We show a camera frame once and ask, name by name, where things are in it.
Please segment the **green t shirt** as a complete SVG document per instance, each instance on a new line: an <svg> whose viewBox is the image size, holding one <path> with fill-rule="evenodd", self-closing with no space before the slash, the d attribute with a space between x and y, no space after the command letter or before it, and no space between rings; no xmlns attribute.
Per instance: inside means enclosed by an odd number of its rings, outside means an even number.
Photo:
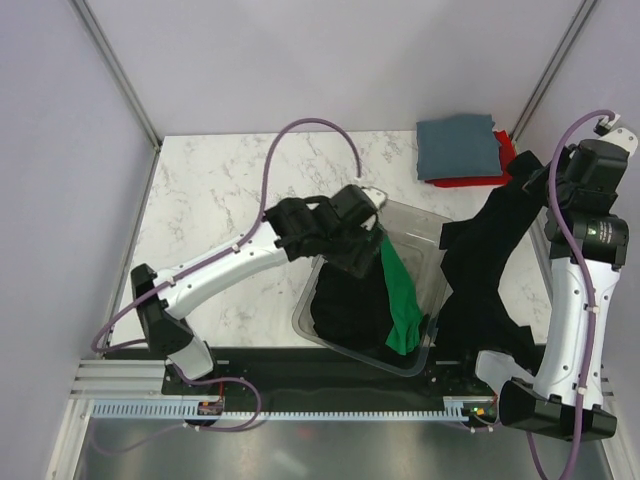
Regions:
<svg viewBox="0 0 640 480"><path fill-rule="evenodd" d="M417 301L415 284L388 237L381 244L380 256L392 319L385 345L406 356L420 344L424 314Z"/></svg>

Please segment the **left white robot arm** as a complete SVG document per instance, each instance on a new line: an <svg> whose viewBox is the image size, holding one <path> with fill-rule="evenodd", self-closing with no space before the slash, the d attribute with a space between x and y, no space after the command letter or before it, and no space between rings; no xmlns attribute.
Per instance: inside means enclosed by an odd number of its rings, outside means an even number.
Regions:
<svg viewBox="0 0 640 480"><path fill-rule="evenodd" d="M300 258L322 257L356 277L370 270L385 236L378 213L386 194L348 185L333 197L286 198L251 229L183 266L131 273L136 312L151 352L168 359L198 393L219 382L208 345L187 322L211 297L262 271Z"/></svg>

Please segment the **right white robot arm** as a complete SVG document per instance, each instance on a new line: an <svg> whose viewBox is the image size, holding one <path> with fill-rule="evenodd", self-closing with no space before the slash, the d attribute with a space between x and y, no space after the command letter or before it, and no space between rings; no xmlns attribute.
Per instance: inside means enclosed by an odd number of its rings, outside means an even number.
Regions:
<svg viewBox="0 0 640 480"><path fill-rule="evenodd" d="M570 441L614 436L617 419L604 409L601 357L608 310L629 244L627 223L611 214L629 159L638 148L629 129L604 121L596 138L561 145L547 181L544 233L550 242L552 312L537 374L509 355L482 351L458 368L477 394L498 395L499 421L511 428Z"/></svg>

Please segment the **clear plastic bin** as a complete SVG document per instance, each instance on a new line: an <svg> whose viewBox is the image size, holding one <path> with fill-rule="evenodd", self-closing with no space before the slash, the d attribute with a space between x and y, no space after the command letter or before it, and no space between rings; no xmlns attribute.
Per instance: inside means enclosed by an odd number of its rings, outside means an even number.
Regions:
<svg viewBox="0 0 640 480"><path fill-rule="evenodd" d="M406 356L396 353L389 361L379 360L326 341L316 334L310 306L319 272L327 263L321 257L313 261L312 273L292 317L296 333L320 346L388 372L403 377L417 375L426 364L429 347L435 336L437 316L449 290L440 268L444 253L439 248L442 226L447 221L445 217L394 201L388 201L379 214L379 222L386 232L385 238L391 240L408 270L424 314L420 327L421 341L412 353Z"/></svg>

